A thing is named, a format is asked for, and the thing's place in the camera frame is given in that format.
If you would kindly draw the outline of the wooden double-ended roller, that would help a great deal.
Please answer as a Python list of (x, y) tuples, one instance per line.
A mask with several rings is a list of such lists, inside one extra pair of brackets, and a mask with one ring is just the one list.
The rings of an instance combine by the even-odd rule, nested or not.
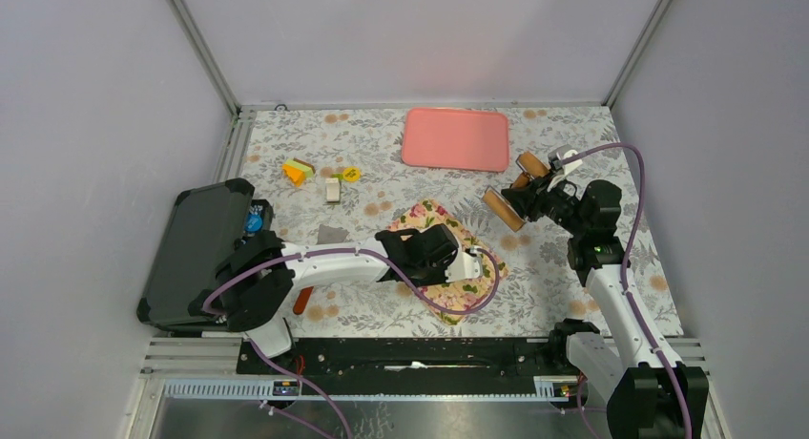
[(481, 197), (487, 208), (514, 233), (530, 220), (535, 195), (550, 179), (550, 168), (530, 152), (521, 153), (516, 164), (520, 174), (508, 188), (497, 190), (489, 186)]

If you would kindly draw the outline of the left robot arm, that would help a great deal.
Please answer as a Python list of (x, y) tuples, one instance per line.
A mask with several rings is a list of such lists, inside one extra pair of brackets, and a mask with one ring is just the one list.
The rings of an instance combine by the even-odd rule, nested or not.
[(444, 224), (320, 245), (296, 245), (262, 231), (217, 267), (218, 286), (200, 309), (223, 318), (228, 332), (258, 347), (269, 370), (283, 373), (295, 363), (297, 351), (280, 314), (287, 297), (338, 282), (405, 282), (420, 288), (479, 273), (477, 258)]

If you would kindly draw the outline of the pink plastic tray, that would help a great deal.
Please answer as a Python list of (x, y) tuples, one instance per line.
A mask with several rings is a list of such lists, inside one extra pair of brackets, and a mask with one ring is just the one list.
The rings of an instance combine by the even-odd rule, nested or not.
[(509, 165), (508, 119), (495, 112), (413, 108), (405, 116), (401, 158), (408, 166), (502, 173)]

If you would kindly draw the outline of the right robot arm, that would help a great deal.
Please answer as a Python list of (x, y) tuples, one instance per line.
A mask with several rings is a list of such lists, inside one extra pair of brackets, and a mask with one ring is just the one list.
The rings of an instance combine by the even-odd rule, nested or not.
[(522, 174), (509, 188), (487, 190), (484, 200), (513, 231), (547, 218), (569, 234), (568, 261), (596, 301), (612, 335), (609, 349), (592, 324), (566, 319), (551, 333), (549, 365), (570, 374), (577, 368), (607, 403), (614, 438), (698, 438), (709, 382), (687, 366), (638, 295), (627, 250), (616, 235), (622, 192), (594, 180), (581, 197), (569, 182)]

